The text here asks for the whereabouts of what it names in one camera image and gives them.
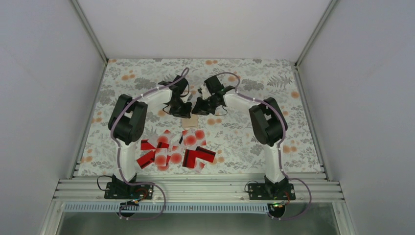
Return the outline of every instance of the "white wall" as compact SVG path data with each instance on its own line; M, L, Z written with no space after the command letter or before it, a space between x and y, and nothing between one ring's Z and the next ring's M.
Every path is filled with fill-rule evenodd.
M415 1L340 1L300 65L358 234L415 231Z
M104 66L69 0L0 11L0 234L37 234Z
M296 61L330 0L79 0L109 58Z

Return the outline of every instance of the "floral tablecloth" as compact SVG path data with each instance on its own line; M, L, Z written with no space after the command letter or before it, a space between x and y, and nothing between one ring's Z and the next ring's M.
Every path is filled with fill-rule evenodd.
M115 143L110 138L108 120L121 94L133 97L154 88L162 80L172 81L184 67L190 72L186 79L190 92L196 91L205 79L223 71L240 76L239 90L256 98L273 97L288 123L283 145L283 165L287 172L320 171L308 123L289 61L260 59L110 59L99 91L92 124L79 167L79 175L111 175L116 170ZM221 75L227 85L235 85L234 76ZM181 119L163 112L163 106L147 113L142 138L161 134L169 129L179 139L183 130ZM262 145L252 131L250 118L231 107L225 116L198 116L198 129L204 130L207 149L216 152L213 163L207 163L201 174L232 174L265 172ZM217 109L219 114L225 111ZM141 156L137 149L136 158ZM170 164L159 171L154 164L145 169L137 165L137 174L195 174L181 164Z

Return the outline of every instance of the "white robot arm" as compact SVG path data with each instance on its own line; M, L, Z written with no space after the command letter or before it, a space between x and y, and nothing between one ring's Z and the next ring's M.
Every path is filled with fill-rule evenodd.
M120 167L124 178L127 181L135 181L136 142L143 133L147 111L159 107L161 104L169 104L170 114L180 118L190 118L190 111L197 115L214 114L218 106L224 105L235 108L251 117L255 137L264 145L264 158L267 165L264 177L265 188L271 198L276 198L281 190L288 185L288 179L279 169L278 150L275 145L277 141L281 140L282 125L287 129L285 120L283 119L284 123L280 123L275 114L268 110L264 104L238 96L233 91L234 87L224 88L216 76L208 78L204 83L204 87L199 89L202 97L197 98L196 105L192 110L191 103L184 102L183 97L180 96L187 86L188 82L184 78L170 89L157 90L136 101L127 111L128 113L133 112L130 117L124 116L120 119L115 127L114 137L121 140ZM120 96L111 116L109 129L112 128L115 118L120 115L131 100L130 96ZM280 113L278 104L273 98L268 98L264 102ZM115 176L122 181L118 170L115 171Z

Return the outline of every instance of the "red circle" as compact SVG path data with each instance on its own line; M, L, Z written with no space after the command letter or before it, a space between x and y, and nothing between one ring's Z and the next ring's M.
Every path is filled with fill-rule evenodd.
M168 138L166 137L166 136L160 136L158 139L157 139L157 142L161 142L161 143L168 143Z
M157 155L154 159L154 164L156 164L156 166L164 166L166 165L166 161L167 159L165 155Z
M202 130L195 131L196 139L201 140L205 137L205 133Z
M159 170L159 171L167 171L167 169L169 168L169 165L167 165L167 166L158 166L157 167L157 169Z
M186 137L186 140L184 141L184 144L187 146L192 146L196 143L196 137L195 136L188 136Z
M180 153L173 153L170 158L171 163L177 164L182 161L182 155Z

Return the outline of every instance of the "cable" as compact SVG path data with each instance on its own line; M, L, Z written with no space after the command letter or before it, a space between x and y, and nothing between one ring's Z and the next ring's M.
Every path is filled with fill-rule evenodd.
M291 199L290 199L290 195L286 191L284 191L284 193L287 196L287 204L285 204L287 206L291 202Z
M245 184L245 187L244 187L244 191L245 192L247 192L247 193L249 193L249 191L247 191L246 190L246 186L249 184L249 182L255 182L255 183L257 183L257 184L259 184L257 181L255 181L255 180L249 180L246 184Z
M165 108L167 108L168 107L168 105L166 106L166 107L164 107L164 108L162 108L161 110L163 110L163 112L165 112L165 113L167 113L168 115L171 115L170 113L168 113L166 110L164 110Z
M114 141L115 141L115 143L117 144L117 157L116 157L116 159L117 159L117 167L118 167L118 171L119 171L119 174L121 175L121 178L122 178L122 180L124 181L124 183L125 184L127 184L127 185L130 185L130 186L136 186L136 185L153 185L154 187L156 187L156 188L158 188L159 190L160 190L160 192L162 193L162 195L163 195L163 207L162 207L162 209L161 209L161 211L158 213L158 214L156 214L155 216L153 216L153 217L150 217L150 218L131 218L131 220L152 220L152 219L155 219L155 218L158 218L161 214L163 214L163 212L164 212L164 210L165 210L165 208L166 208L166 194L164 193L164 191L163 191L163 189L160 187L160 186L158 186L158 185L156 185L156 184L154 184L154 183L152 183L152 182L136 182L136 183L130 183L130 182L128 182L127 181L127 179L124 177L124 174L122 173L122 169L121 169L121 161L120 161L120 154L121 154L121 143L114 137L114 130L115 130L115 127L117 126L117 124L119 123L119 121L120 121L120 119L124 116L124 114L125 114L125 112L131 107L131 105L133 105L137 100L139 100L139 99L141 99L141 98L143 98L144 96L147 96L147 95L149 95L149 94L151 94L151 93L153 93L153 92L155 92L155 91L158 91L158 90L162 90L162 89L166 89L166 88L168 88L168 87L170 87L170 86L173 86L174 84L176 84L176 83L178 83L178 82L180 82L184 77L186 77L186 75L189 73L189 68L188 67L186 67L184 70L183 70L183 72L182 72L182 74L181 74L181 77L179 78L179 79L177 79L176 81L174 81L174 82L172 82L172 83L170 83L170 84L168 84L168 85L166 85L166 86L163 86L163 87L156 87L156 88L153 88L153 89L151 89L151 90L149 90L149 91L146 91L144 94L141 94L141 95L139 95L139 96L137 96L136 98L134 98L133 100L131 100L130 101L130 103L128 103L125 107L124 107L124 109L121 111L121 113L118 115L118 117L115 119L115 121L114 121L114 123L113 123L113 126L112 126L112 128L111 128L111 132L110 132L110 135L111 135L111 139L113 139ZM128 217L125 217L125 216L122 216L121 215L121 213L119 213L119 217L120 218L124 218L124 219L127 219Z
M282 138L281 138L281 140L277 143L277 150L278 150L278 164L279 164L279 169L281 170L281 173L282 173L282 175L284 175L284 177L286 177L288 180L297 180L297 181L300 181L306 188L307 188L307 191L308 191L308 195L309 195L309 201L308 201L308 204L307 204L307 207L300 213L300 214L298 214L298 215L296 215L296 216L293 216L293 217L289 217L289 218L278 218L278 220L292 220L292 219L296 219L296 218L298 218L298 217L301 217L301 216L303 216L309 209L310 209L310 206L311 206L311 200L312 200L312 197L311 197L311 190L310 190L310 188L308 187L308 185L303 181L303 180L301 180L301 179L299 179L299 178L290 178L285 172L284 172L284 169L282 168L282 154L281 154L281 144L282 144L282 142L284 141L284 139L285 139L285 134L286 134L286 130L285 130L285 126L284 126L284 121L282 120L282 117L281 117L281 115L276 111L276 109L274 108L274 107L272 107L270 104L268 104L267 102L265 102L265 101L263 101L263 100L260 100L260 99L255 99L255 98L252 98L252 97L249 97L249 96L247 96L247 95L243 95L243 94L241 94L241 93L239 93L239 91L238 91L238 87L239 87L239 84L241 83L241 79L238 77L238 75L236 75L235 73L233 73L233 72L220 72L220 73L218 73L216 76L218 76L218 75L222 75L222 74L230 74L230 75L233 75L233 76L235 76L237 79L238 79L238 83L236 84L236 86L235 86L235 93L236 93L236 95L237 96L240 96L240 97L242 97L242 98L244 98L244 99L246 99L246 100L249 100L249 101L254 101L254 102L259 102L259 103L261 103L261 104L264 104L265 106L267 106L269 109L271 109L274 113L275 113L275 115L276 115L276 117L278 118L278 120L279 120L279 122L281 123L281 126L282 126Z
M190 93L190 85L187 84L187 94L181 95L180 98L186 97Z
M98 182L98 180L99 180L99 178L101 178L101 177L108 177L108 178L112 178L112 177L111 177L111 176L109 176L109 175L101 175L101 176L98 176L98 178L96 179L96 185L98 185L99 190L101 190L101 191L107 191L106 189L102 189L102 188L101 188L101 186L99 186L99 182Z
M228 111L223 107L223 105L222 105L222 109L226 111L225 114L214 114L214 116L225 116L226 114L228 114Z

